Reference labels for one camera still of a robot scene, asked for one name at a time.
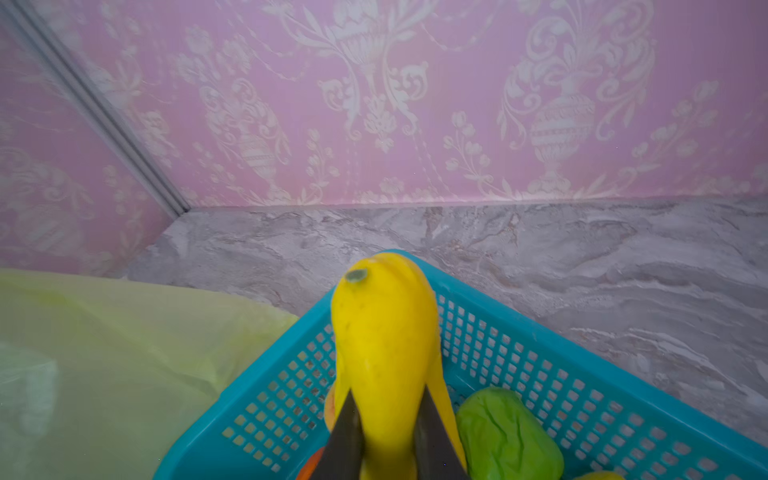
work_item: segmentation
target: basket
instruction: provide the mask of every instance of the basket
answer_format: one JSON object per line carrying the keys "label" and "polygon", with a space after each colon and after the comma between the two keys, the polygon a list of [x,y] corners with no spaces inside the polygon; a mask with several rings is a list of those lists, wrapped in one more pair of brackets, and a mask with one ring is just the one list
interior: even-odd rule
{"label": "basket", "polygon": [[[565,457],[568,480],[768,478],[768,449],[427,263],[454,408],[473,392],[517,392]],[[155,480],[293,480],[328,439],[336,374],[333,291],[232,383],[170,449]]]}

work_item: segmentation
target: wrinkled green pepper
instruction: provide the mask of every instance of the wrinkled green pepper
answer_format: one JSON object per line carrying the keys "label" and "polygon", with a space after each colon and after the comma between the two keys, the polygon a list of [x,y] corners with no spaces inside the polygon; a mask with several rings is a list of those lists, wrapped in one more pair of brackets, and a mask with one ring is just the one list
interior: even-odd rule
{"label": "wrinkled green pepper", "polygon": [[560,449],[514,392],[498,387],[470,396],[456,414],[472,480],[558,480]]}

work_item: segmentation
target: table surface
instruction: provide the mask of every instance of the table surface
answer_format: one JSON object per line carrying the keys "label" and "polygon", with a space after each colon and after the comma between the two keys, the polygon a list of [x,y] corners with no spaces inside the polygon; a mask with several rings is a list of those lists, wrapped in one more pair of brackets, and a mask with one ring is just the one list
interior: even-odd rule
{"label": "table surface", "polygon": [[302,315],[389,248],[768,446],[768,199],[192,212],[124,275]]}

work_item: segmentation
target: translucent yellow plastic sheet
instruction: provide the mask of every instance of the translucent yellow plastic sheet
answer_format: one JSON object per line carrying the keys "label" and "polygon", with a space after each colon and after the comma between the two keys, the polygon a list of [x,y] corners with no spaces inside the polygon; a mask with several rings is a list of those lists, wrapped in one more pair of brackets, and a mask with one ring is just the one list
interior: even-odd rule
{"label": "translucent yellow plastic sheet", "polygon": [[224,293],[0,269],[0,478],[151,478],[295,321]]}

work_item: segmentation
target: floral wallpaper pattern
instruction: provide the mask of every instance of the floral wallpaper pattern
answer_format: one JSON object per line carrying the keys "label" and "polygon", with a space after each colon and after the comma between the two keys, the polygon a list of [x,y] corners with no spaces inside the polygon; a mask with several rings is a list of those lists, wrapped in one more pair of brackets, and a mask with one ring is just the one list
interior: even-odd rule
{"label": "floral wallpaper pattern", "polygon": [[104,275],[170,218],[0,28],[0,266]]}
{"label": "floral wallpaper pattern", "polygon": [[768,2],[35,5],[195,206],[768,190]]}

